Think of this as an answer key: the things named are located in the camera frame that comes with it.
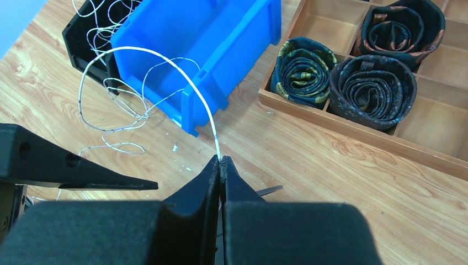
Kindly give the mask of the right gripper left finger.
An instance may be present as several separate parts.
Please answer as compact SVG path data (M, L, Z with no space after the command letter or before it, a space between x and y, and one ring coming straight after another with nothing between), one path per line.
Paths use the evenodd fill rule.
M219 177L213 157L163 201L39 203L1 244L1 263L213 264Z

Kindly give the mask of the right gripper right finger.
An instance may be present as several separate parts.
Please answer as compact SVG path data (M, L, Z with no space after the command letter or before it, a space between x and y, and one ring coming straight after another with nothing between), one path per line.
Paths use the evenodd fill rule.
M369 224L347 203L267 202L220 163L226 264L381 264Z

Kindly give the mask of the rolled tie dark floral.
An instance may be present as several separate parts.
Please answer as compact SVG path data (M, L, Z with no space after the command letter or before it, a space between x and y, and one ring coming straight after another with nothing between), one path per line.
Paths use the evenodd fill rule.
M347 58L330 73L331 113L386 131L410 112L417 95L417 81L403 62L386 56Z

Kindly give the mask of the rolled tie yellow green front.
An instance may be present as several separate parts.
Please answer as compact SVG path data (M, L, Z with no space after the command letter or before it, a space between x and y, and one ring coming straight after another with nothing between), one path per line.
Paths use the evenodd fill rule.
M318 41L288 39L276 57L270 91L297 104L323 108L331 90L329 74L336 64L335 53Z

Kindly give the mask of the wooden compartment tray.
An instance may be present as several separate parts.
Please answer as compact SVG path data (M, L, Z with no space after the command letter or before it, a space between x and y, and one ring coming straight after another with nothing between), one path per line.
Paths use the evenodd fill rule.
M301 1L259 98L467 179L467 2Z

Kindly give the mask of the blue plastic bin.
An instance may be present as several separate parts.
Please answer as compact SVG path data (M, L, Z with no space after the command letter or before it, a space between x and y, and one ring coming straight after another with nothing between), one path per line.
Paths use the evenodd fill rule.
M142 1L111 46L121 79L198 136L281 23L281 1Z

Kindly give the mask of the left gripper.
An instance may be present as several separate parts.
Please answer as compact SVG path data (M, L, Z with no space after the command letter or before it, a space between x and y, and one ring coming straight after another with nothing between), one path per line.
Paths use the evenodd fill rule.
M1 124L1 242L26 207L27 186L68 190L156 190L80 157L17 124Z

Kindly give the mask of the black plastic bin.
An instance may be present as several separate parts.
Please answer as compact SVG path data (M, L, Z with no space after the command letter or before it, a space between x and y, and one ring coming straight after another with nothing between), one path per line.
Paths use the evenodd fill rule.
M76 14L62 36L71 64L79 71L111 49L111 37L141 1L72 1Z

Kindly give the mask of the rolled tie orange pattern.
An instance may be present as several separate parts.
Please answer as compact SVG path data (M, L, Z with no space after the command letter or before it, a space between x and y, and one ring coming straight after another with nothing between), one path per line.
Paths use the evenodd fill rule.
M352 55L391 57L414 70L440 46L445 29L445 16L432 1L375 6L362 22Z

